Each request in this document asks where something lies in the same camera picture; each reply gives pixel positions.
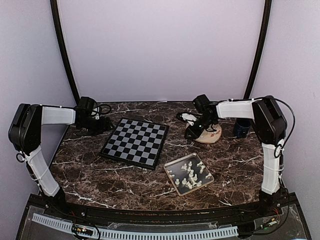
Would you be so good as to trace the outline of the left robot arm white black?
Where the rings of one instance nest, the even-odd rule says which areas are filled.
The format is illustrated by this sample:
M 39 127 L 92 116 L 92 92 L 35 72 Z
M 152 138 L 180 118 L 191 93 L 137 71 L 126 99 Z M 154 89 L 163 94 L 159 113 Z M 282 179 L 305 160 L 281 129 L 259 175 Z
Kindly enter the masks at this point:
M 50 172 L 41 148 L 44 125 L 74 125 L 92 135 L 114 128 L 101 106 L 90 97 L 81 97 L 75 107 L 21 103 L 11 122 L 8 138 L 17 151 L 16 159 L 25 163 L 41 193 L 53 200 L 51 210 L 60 218 L 67 218 L 70 206 L 64 202 L 65 193 Z

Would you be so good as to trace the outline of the black grey chessboard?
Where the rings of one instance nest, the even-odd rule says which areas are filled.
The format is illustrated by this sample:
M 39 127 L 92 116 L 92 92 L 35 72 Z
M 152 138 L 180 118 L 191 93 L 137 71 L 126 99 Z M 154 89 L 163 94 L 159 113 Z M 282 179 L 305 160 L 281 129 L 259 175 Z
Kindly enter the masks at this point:
M 169 126 L 121 118 L 99 155 L 129 165 L 155 170 Z

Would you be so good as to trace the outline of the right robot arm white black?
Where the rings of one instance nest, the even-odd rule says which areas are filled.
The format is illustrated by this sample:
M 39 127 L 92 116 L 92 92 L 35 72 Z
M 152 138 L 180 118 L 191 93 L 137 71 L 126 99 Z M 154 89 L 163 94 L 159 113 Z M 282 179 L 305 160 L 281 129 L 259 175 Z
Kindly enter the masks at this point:
M 183 112 L 177 115 L 189 124 L 184 134 L 186 139 L 198 139 L 204 131 L 217 125 L 220 119 L 253 121 L 253 129 L 263 150 L 261 192 L 272 196 L 280 190 L 284 168 L 283 148 L 288 124 L 275 98 L 265 96 L 211 102 L 202 94 L 192 103 L 198 114 Z

